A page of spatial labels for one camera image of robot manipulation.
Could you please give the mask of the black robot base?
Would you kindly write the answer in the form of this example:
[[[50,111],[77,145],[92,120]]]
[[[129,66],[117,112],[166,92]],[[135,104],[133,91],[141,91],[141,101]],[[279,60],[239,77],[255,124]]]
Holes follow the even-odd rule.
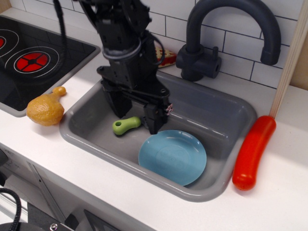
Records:
[[[61,222],[30,203],[23,202],[17,193],[0,188],[0,229],[2,231],[114,231],[106,222],[98,226],[91,218],[89,225],[79,224],[70,215]]]

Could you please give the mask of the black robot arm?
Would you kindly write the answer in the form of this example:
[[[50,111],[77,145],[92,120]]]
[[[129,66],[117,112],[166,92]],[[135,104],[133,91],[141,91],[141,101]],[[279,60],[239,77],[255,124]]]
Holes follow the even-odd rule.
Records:
[[[157,79],[161,59],[157,38],[148,30],[149,8],[139,0],[82,0],[80,5],[100,35],[108,66],[102,77],[105,98],[117,117],[124,117],[133,102],[143,105],[145,123],[156,134],[172,111],[169,90]]]

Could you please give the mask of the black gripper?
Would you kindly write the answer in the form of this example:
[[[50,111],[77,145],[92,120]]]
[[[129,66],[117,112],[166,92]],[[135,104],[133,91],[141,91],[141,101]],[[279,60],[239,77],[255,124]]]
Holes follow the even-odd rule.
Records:
[[[158,81],[157,70],[154,51],[143,51],[124,60],[110,60],[110,66],[97,68],[103,78],[105,98],[114,114],[124,117],[132,108],[131,101],[145,105],[145,121],[150,134],[158,133],[172,111],[169,90]]]

